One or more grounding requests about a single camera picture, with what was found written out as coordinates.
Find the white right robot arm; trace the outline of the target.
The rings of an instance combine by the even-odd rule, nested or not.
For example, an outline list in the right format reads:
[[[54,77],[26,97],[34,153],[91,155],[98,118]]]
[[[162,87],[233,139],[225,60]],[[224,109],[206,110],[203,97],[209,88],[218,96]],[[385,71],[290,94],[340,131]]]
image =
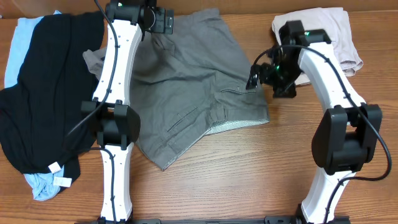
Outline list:
[[[317,165],[310,190],[294,216],[267,216],[265,223],[349,223],[335,217],[335,208],[351,180],[371,162],[376,144],[386,147],[379,134],[382,111],[357,94],[334,55],[323,29],[305,30],[301,21],[279,29],[281,43],[264,51],[270,63],[253,63],[246,89],[270,85],[275,98],[296,96],[295,81],[304,73],[323,108],[313,136],[312,157]]]

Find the grey shorts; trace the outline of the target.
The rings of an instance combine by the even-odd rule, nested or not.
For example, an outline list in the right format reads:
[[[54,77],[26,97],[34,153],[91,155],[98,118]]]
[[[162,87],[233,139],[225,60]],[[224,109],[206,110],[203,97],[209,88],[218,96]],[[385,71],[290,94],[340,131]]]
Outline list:
[[[106,49],[83,54],[98,81]],[[130,84],[144,155],[166,169],[203,136],[267,123],[262,88],[246,89],[250,67],[217,9],[177,17],[173,34],[145,34]]]

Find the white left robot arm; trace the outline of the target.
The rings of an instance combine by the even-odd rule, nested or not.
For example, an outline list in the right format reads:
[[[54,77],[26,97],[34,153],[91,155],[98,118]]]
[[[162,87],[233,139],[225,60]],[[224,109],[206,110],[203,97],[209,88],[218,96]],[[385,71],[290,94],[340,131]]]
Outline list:
[[[145,33],[172,34],[174,12],[156,1],[111,1],[102,11],[108,23],[107,49],[98,86],[81,112],[103,161],[103,205],[97,223],[131,223],[130,159],[141,128],[131,108],[134,58]]]

